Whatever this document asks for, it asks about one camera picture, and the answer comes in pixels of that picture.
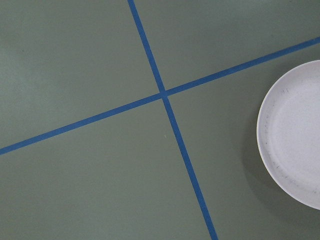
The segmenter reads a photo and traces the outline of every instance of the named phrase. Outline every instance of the blue tape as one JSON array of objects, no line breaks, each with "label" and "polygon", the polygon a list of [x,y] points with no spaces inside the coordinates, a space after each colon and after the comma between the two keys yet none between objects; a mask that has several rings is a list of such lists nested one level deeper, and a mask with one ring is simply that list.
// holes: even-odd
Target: blue tape
[{"label": "blue tape", "polygon": [[262,56],[262,57],[258,57],[256,59],[251,60],[251,61],[247,61],[247,62],[242,63],[240,65],[230,67],[228,69],[216,72],[216,73],[211,74],[209,76],[205,76],[205,77],[202,77],[200,79],[197,79],[197,80],[182,84],[180,86],[173,87],[173,88],[167,90],[166,93],[167,93],[168,96],[171,96],[173,94],[180,93],[182,91],[194,88],[194,87],[199,86],[201,84],[205,84],[205,83],[211,82],[213,80],[225,77],[225,76],[230,75],[230,74],[234,74],[234,73],[239,72],[241,70],[248,69],[248,68],[253,67],[255,65],[259,65],[259,64],[265,63],[267,61],[282,57],[284,55],[296,52],[298,50],[305,49],[307,47],[310,47],[310,46],[313,46],[313,45],[316,45],[316,44],[319,44],[319,43],[320,43],[320,37],[317,37],[317,38],[314,38],[314,39],[311,39],[311,40],[308,40],[308,41],[304,41],[304,42],[299,43],[297,45],[290,46],[288,48],[285,48],[285,49],[270,53],[270,54]]},{"label": "blue tape", "polygon": [[154,55],[153,55],[153,53],[151,51],[151,48],[150,48],[150,45],[149,45],[145,30],[144,30],[143,25],[141,23],[137,8],[136,8],[135,3],[134,3],[133,0],[128,0],[128,4],[129,4],[129,7],[130,7],[130,10],[131,10],[131,13],[132,13],[136,28],[137,28],[137,30],[139,32],[139,35],[140,35],[140,38],[141,38],[141,41],[142,41],[142,45],[143,45],[145,53],[147,55],[150,67],[152,69],[155,82],[156,82],[156,84],[158,86],[158,89],[159,89],[159,92],[161,94],[161,98],[162,98],[166,113],[168,115],[168,118],[169,118],[172,130],[173,130],[175,139],[176,139],[176,141],[178,143],[178,146],[179,146],[179,149],[180,149],[183,161],[184,161],[184,165],[186,167],[186,170],[188,172],[191,184],[193,186],[193,190],[194,190],[196,198],[198,200],[198,203],[199,203],[199,206],[200,206],[200,209],[201,209],[205,224],[206,224],[206,226],[208,228],[208,231],[209,231],[211,239],[212,240],[218,240],[218,236],[217,236],[216,230],[214,228],[212,219],[210,217],[210,214],[209,214],[209,211],[208,211],[204,196],[203,196],[203,194],[201,192],[201,189],[200,189],[200,186],[199,186],[199,183],[198,183],[194,168],[193,168],[192,163],[190,161],[190,157],[188,155],[186,145],[185,145],[184,140],[182,138],[182,135],[181,135],[181,132],[180,132],[176,117],[174,115],[173,109],[172,109],[170,101],[168,99],[168,95],[167,95],[167,92],[165,90],[164,83],[163,83],[163,81],[161,79],[158,67],[156,65],[156,61],[155,61]]},{"label": "blue tape", "polygon": [[48,139],[48,138],[52,138],[52,137],[57,136],[59,134],[66,133],[68,131],[83,127],[85,125],[97,122],[99,120],[102,120],[102,119],[105,119],[105,118],[108,118],[108,117],[111,117],[113,115],[128,111],[130,109],[134,109],[134,108],[140,107],[142,105],[154,102],[154,101],[159,100],[159,99],[161,99],[161,96],[160,96],[159,93],[157,93],[157,94],[142,98],[140,100],[131,102],[129,104],[126,104],[126,105],[123,105],[123,106],[119,106],[117,108],[102,112],[102,113],[100,113],[98,115],[94,115],[94,116],[88,117],[86,119],[71,123],[69,125],[66,125],[66,126],[63,126],[63,127],[59,127],[59,128],[57,128],[55,130],[48,131],[48,132],[40,134],[38,136],[34,136],[34,137],[29,138],[29,139],[17,142],[15,144],[3,147],[3,148],[0,149],[0,155],[12,152],[14,150],[26,147],[26,146],[31,145],[31,144],[35,144],[35,143],[40,142],[42,140],[45,140],[45,139]]}]

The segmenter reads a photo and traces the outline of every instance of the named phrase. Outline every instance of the plate's inner surface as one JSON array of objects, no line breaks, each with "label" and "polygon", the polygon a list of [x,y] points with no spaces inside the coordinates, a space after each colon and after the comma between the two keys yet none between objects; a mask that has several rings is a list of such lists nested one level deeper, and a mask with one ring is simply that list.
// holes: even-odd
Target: plate's inner surface
[{"label": "plate's inner surface", "polygon": [[260,111],[258,144],[274,180],[320,208],[320,61],[294,68],[271,88]]}]

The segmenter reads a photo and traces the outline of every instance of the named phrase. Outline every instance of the round plate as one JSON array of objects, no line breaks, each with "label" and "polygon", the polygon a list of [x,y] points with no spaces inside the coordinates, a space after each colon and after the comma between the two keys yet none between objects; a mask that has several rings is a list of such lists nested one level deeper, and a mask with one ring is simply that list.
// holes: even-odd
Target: round plate
[{"label": "round plate", "polygon": [[283,75],[257,120],[263,163],[290,196],[320,210],[320,60]]}]

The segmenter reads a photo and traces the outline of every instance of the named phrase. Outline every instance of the gray surface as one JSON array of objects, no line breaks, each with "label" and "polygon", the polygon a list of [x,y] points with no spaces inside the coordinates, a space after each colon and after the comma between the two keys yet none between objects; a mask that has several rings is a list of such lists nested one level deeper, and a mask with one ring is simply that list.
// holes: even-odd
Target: gray surface
[{"label": "gray surface", "polygon": [[1,240],[210,239],[161,101],[0,157]]},{"label": "gray surface", "polygon": [[0,3],[0,146],[158,91],[127,1]]},{"label": "gray surface", "polygon": [[272,84],[319,58],[317,45],[170,97],[220,240],[319,239],[320,211],[278,187],[256,140]]},{"label": "gray surface", "polygon": [[319,0],[136,0],[170,89],[320,35]]}]

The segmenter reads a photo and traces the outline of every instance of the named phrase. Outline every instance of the white dish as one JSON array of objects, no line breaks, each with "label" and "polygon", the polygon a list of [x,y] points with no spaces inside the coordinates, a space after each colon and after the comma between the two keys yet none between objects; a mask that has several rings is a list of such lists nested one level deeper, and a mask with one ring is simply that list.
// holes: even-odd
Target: white dish
[{"label": "white dish", "polygon": [[274,181],[290,196],[320,210],[320,60],[283,75],[265,96],[257,143]]}]

